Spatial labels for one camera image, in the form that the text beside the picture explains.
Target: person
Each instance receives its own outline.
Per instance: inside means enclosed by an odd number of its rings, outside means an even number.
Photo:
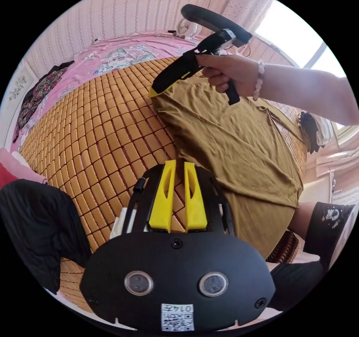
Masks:
[[[197,55],[203,76],[217,92],[233,80],[239,96],[290,105],[344,126],[359,125],[359,109],[346,77],[274,64],[241,55]],[[304,241],[303,251],[319,256],[307,263],[267,263],[276,292],[268,307],[287,311],[302,300],[331,268],[354,226],[356,205],[299,203],[288,229]]]

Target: window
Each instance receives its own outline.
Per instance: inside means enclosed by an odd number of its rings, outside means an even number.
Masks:
[[[346,76],[333,52],[315,30],[277,0],[272,1],[255,35],[278,48],[294,66],[327,71],[337,77]],[[337,123],[333,127],[337,139],[345,138],[359,128]]]
[[[333,52],[326,47],[319,59],[313,64],[311,69],[327,71],[339,78],[346,76],[343,68],[339,64]]]
[[[323,39],[299,15],[274,0],[255,33],[275,45],[303,68]]]

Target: mustard yellow fabric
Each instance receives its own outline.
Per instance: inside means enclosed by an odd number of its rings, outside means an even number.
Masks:
[[[227,96],[201,77],[176,83],[153,98],[153,106],[169,127],[179,161],[215,174],[231,206],[236,236],[267,258],[303,190],[274,121],[302,139],[299,128],[263,100],[241,98],[229,106]]]

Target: sunlight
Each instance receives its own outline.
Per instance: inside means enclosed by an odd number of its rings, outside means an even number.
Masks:
[[[324,53],[313,65],[312,69],[327,71],[328,73],[332,73],[339,78],[346,76],[337,58],[328,47],[324,50]]]
[[[322,38],[299,15],[274,0],[256,30],[303,68],[322,44]]]

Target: fingers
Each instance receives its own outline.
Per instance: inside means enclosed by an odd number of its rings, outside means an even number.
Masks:
[[[225,93],[228,90],[228,88],[229,88],[229,85],[227,83],[216,86],[216,90],[221,94]]]
[[[218,76],[214,76],[212,78],[208,79],[209,85],[214,85],[214,86],[218,86],[218,85],[222,85],[225,83],[229,82],[229,78],[227,75],[218,75]]]
[[[217,69],[206,67],[202,70],[202,74],[206,78],[212,78],[214,76],[221,75],[222,73]]]
[[[224,57],[218,55],[198,54],[196,55],[196,58],[200,67],[212,67],[220,69],[223,65]]]

